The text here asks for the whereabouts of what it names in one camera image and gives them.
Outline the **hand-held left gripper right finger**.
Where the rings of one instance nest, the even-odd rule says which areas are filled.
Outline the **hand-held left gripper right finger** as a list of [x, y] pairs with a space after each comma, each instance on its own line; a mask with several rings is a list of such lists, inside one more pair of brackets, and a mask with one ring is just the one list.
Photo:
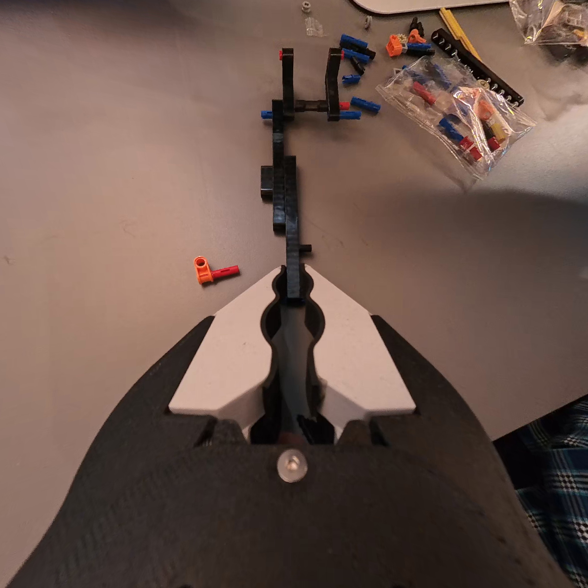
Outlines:
[[304, 264], [309, 443], [336, 443], [348, 423], [411, 415], [416, 404], [380, 335], [375, 316]]

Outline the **long black holed beam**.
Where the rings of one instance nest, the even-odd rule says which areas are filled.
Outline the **long black holed beam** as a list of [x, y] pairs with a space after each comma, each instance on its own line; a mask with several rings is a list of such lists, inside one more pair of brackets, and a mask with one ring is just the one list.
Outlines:
[[524, 97], [516, 92], [494, 71], [481, 62], [466, 46], [443, 28], [431, 33], [431, 41], [448, 57], [460, 62], [477, 81], [486, 82], [489, 90], [502, 96], [506, 102], [515, 107], [521, 107], [525, 103]]

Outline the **clear bag of brick parts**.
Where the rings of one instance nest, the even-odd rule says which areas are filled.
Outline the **clear bag of brick parts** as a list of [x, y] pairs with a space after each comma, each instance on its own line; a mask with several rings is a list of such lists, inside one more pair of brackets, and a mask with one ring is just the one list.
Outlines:
[[587, 1], [509, 1], [525, 46], [569, 49], [587, 59]]
[[537, 124], [454, 58], [421, 57], [396, 69], [376, 91], [443, 143], [476, 179], [488, 176]]

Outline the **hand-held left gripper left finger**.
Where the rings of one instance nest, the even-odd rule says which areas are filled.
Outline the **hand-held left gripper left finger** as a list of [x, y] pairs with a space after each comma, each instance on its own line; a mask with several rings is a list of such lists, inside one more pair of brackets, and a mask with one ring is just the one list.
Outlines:
[[174, 415], [231, 420], [252, 443], [275, 443], [282, 395], [273, 337], [281, 327], [286, 268], [217, 311], [169, 402]]

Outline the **yellow brick beam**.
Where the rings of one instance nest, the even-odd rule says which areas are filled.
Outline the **yellow brick beam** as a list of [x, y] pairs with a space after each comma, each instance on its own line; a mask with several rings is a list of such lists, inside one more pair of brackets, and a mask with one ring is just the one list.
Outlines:
[[447, 8], [440, 8], [439, 15], [443, 20], [444, 24], [447, 26], [449, 32], [452, 34], [453, 38], [459, 40], [469, 53], [471, 53], [472, 55], [474, 55], [476, 59], [481, 61], [481, 56], [474, 48], [471, 41], [468, 39], [465, 31], [460, 26], [452, 11]]

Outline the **black brick beam assembly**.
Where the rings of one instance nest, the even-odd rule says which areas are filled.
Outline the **black brick beam assembly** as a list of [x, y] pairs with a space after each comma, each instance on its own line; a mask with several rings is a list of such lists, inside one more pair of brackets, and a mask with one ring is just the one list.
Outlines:
[[353, 121], [361, 113], [350, 110], [349, 102], [339, 99], [337, 77], [345, 58], [342, 48], [330, 48], [325, 72], [325, 97], [318, 100], [298, 99], [293, 86], [293, 48], [282, 48], [279, 60], [282, 67], [282, 98], [274, 99], [269, 110], [261, 111], [262, 121], [272, 124], [272, 163], [261, 166], [260, 193], [264, 200], [272, 202], [272, 223], [275, 233], [285, 236], [286, 300], [302, 304], [305, 290], [302, 278], [298, 185], [296, 157], [286, 154], [285, 131], [296, 114], [321, 114], [331, 123]]

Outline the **blue plaid clothing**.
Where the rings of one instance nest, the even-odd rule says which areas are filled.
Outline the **blue plaid clothing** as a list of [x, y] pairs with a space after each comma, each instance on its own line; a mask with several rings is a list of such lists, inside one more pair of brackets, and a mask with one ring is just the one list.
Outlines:
[[587, 396], [493, 444], [549, 553], [587, 587]]

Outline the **grey desk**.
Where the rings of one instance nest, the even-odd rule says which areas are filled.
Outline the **grey desk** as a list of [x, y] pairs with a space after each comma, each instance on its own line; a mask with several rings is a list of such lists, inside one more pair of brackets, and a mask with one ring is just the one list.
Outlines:
[[[1, 587], [123, 395], [200, 320], [283, 263], [259, 193], [260, 117], [324, 91], [342, 33], [396, 62], [409, 15], [312, 1], [1, 2]], [[537, 122], [473, 179], [385, 101], [288, 130], [310, 263], [383, 317], [491, 438], [587, 393], [587, 68], [524, 46], [507, 4], [455, 11]], [[240, 274], [200, 285], [194, 259]]]

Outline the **white flat board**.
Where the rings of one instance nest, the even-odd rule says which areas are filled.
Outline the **white flat board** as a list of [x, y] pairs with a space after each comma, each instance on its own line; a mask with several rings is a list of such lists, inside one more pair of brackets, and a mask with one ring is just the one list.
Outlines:
[[390, 16], [402, 13], [436, 11], [470, 6], [508, 4], [509, 1], [352, 1], [360, 9], [373, 15]]

